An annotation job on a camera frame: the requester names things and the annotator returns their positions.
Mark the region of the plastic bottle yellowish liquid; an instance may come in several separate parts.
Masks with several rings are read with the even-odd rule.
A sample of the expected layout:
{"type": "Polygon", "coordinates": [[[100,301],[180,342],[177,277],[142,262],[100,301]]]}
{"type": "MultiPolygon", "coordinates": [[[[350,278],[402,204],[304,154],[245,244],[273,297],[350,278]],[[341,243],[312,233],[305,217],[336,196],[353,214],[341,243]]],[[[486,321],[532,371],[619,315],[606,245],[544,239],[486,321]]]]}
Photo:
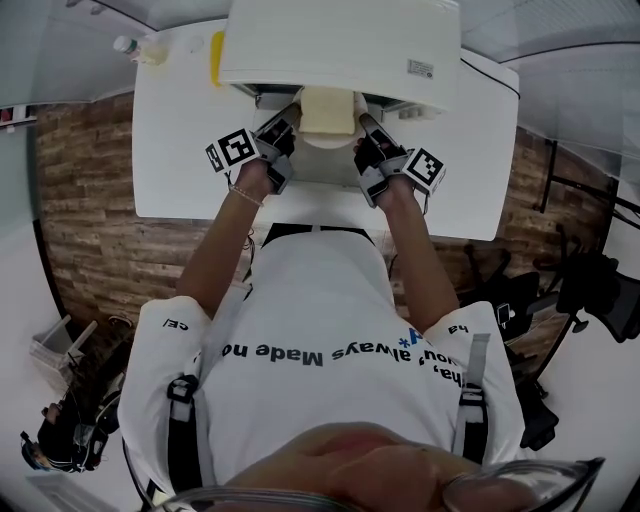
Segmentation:
{"type": "Polygon", "coordinates": [[[168,56],[166,47],[155,41],[137,40],[127,36],[118,36],[114,40],[113,48],[138,64],[159,66],[168,56]]]}

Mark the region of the black bag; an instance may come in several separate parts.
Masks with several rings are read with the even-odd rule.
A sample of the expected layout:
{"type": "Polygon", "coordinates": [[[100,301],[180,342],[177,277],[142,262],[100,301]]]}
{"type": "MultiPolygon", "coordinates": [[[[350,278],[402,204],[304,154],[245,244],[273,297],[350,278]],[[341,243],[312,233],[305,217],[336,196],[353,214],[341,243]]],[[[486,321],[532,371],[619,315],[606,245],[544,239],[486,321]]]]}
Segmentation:
{"type": "Polygon", "coordinates": [[[548,393],[537,381],[520,382],[516,393],[525,423],[520,447],[539,451],[555,438],[559,418],[545,405],[548,393]]]}

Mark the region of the person's left forearm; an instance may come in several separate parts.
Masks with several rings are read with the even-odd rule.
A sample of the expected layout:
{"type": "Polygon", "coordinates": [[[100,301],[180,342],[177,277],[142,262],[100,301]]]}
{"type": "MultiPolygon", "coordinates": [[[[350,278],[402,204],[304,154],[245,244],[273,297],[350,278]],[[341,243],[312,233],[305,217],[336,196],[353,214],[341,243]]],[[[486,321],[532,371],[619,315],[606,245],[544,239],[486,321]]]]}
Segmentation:
{"type": "Polygon", "coordinates": [[[235,275],[243,247],[265,198],[272,193],[267,166],[244,164],[213,223],[185,266],[176,294],[194,299],[214,317],[235,275]]]}

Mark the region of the person's white printed t-shirt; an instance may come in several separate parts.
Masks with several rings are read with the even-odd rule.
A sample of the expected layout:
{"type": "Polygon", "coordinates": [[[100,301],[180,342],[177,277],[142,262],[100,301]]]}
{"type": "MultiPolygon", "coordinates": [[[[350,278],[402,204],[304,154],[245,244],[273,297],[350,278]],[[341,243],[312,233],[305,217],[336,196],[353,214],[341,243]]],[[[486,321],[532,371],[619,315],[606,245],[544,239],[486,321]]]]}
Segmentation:
{"type": "Polygon", "coordinates": [[[209,476],[225,483],[293,437],[366,422],[450,449],[475,335],[489,338],[483,389],[487,463],[513,460],[524,421],[493,308],[476,302],[420,331],[396,312],[384,260],[361,235],[278,238],[254,261],[253,288],[209,317],[178,296],[140,311],[119,405],[122,436],[164,491],[169,385],[194,371],[209,476]]]}

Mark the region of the black mesh office chair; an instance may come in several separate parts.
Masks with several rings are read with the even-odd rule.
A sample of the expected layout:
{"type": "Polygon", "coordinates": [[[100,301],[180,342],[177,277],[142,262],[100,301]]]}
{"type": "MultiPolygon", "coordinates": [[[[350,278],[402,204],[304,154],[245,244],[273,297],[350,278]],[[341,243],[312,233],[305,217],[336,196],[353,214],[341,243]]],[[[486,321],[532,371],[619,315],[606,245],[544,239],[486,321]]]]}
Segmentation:
{"type": "Polygon", "coordinates": [[[562,225],[556,226],[556,232],[560,235],[560,260],[534,262],[536,269],[553,274],[544,293],[558,293],[556,310],[571,316],[585,311],[618,343],[640,337],[640,280],[620,273],[616,259],[584,249],[581,240],[568,237],[562,225]]]}

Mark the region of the slice of white bread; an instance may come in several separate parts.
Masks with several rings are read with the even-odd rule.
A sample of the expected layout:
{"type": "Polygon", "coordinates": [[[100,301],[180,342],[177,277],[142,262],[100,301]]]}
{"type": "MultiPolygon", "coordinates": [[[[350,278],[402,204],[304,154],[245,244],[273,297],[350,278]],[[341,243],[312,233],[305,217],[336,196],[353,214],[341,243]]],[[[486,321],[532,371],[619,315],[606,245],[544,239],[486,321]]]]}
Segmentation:
{"type": "Polygon", "coordinates": [[[302,133],[352,135],[355,97],[351,90],[306,86],[300,95],[302,133]]]}

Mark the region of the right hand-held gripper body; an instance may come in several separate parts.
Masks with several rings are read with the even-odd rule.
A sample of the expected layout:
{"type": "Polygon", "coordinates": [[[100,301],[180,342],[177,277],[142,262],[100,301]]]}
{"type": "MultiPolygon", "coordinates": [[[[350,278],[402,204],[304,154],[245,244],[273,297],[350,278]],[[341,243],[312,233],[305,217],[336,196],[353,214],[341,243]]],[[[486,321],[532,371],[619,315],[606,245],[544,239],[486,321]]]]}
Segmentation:
{"type": "Polygon", "coordinates": [[[446,175],[445,164],[426,149],[407,150],[394,141],[377,142],[370,136],[357,144],[354,163],[360,190],[371,208],[377,207],[391,179],[398,176],[409,179],[413,190],[423,196],[423,207],[427,208],[446,175]]]}

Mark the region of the white plate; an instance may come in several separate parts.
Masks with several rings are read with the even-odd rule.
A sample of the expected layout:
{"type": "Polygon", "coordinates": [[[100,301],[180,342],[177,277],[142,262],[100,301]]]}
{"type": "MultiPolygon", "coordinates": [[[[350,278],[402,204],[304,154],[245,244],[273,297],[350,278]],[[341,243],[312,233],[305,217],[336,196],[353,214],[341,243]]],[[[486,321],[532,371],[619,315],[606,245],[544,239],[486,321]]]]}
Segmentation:
{"type": "Polygon", "coordinates": [[[301,120],[304,115],[301,115],[294,124],[294,129],[297,136],[301,136],[302,140],[307,144],[320,149],[339,149],[345,146],[354,144],[359,138],[364,135],[364,129],[360,123],[360,116],[369,111],[367,102],[364,95],[361,92],[354,93],[354,132],[352,134],[329,134],[329,133],[314,133],[314,132],[302,132],[300,129],[301,120]]]}

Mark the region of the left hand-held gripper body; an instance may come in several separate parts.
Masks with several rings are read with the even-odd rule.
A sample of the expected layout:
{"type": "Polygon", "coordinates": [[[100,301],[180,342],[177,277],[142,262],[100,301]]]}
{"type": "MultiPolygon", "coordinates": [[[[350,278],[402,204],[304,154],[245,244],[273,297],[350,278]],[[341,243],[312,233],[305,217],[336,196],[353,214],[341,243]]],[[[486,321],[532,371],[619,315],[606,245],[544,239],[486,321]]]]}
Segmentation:
{"type": "Polygon", "coordinates": [[[291,128],[272,128],[256,133],[240,129],[209,144],[205,154],[216,173],[230,174],[234,166],[252,160],[262,161],[267,166],[273,192],[279,195],[294,174],[289,159],[294,143],[291,128]]]}

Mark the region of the yellow oblong object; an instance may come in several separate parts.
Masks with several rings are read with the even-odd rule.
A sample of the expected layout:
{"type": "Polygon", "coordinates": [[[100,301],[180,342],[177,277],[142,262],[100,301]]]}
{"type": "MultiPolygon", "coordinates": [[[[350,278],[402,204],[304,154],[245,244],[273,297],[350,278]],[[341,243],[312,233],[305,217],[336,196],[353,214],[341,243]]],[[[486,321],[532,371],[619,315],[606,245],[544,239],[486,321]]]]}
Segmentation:
{"type": "Polygon", "coordinates": [[[213,34],[210,42],[210,79],[211,83],[216,87],[221,87],[219,80],[220,62],[225,40],[225,32],[218,31],[213,34]]]}

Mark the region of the black metal desk frame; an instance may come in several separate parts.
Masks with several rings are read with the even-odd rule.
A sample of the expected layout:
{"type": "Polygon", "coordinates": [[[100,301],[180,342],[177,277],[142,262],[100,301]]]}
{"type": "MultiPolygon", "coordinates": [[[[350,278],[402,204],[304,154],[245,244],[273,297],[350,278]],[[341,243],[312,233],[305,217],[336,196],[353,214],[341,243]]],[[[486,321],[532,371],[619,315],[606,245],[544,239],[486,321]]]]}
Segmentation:
{"type": "Polygon", "coordinates": [[[544,143],[550,148],[550,156],[546,179],[543,187],[543,194],[540,203],[534,209],[544,213],[548,204],[551,185],[556,183],[568,187],[604,202],[612,218],[615,218],[637,230],[640,230],[640,204],[619,196],[620,180],[617,177],[609,177],[606,190],[562,177],[555,173],[556,158],[558,153],[558,141],[545,139],[544,143]]]}

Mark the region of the person's right forearm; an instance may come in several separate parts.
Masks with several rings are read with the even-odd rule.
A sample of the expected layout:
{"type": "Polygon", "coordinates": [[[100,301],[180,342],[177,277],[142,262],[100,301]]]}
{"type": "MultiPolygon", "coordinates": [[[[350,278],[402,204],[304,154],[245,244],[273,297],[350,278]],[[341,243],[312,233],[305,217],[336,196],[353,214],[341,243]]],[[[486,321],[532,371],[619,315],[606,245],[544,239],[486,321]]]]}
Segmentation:
{"type": "Polygon", "coordinates": [[[431,241],[410,180],[389,179],[378,197],[397,252],[406,306],[412,325],[425,332],[459,308],[455,288],[431,241]]]}

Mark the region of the white wall shelf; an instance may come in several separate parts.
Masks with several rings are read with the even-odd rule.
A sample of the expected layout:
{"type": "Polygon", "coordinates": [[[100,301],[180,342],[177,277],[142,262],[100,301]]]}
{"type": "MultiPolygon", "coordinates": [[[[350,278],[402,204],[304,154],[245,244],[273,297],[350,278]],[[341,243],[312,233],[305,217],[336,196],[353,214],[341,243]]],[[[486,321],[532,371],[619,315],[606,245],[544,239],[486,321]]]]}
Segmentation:
{"type": "Polygon", "coordinates": [[[36,120],[35,106],[23,104],[0,107],[0,131],[11,133],[19,127],[34,124],[36,120]]]}

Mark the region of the white microwave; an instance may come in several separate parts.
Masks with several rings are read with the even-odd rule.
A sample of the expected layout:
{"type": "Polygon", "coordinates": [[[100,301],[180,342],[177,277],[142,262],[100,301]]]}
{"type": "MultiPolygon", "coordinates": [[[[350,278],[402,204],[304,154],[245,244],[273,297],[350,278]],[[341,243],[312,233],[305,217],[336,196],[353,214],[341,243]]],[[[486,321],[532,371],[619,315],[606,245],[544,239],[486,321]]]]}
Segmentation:
{"type": "Polygon", "coordinates": [[[325,86],[435,115],[456,103],[454,0],[234,0],[224,32],[219,79],[249,95],[325,86]]]}

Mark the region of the person's glasses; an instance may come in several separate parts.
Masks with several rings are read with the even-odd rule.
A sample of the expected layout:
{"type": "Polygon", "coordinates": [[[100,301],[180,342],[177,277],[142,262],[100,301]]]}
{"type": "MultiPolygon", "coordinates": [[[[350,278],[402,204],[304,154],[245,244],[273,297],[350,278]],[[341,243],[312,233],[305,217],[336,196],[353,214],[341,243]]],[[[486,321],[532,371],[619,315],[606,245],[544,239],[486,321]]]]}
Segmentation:
{"type": "MultiPolygon", "coordinates": [[[[604,464],[516,460],[458,476],[418,512],[578,512],[604,464]]],[[[187,491],[149,512],[374,512],[345,498],[300,491],[205,487],[187,491]]]]}

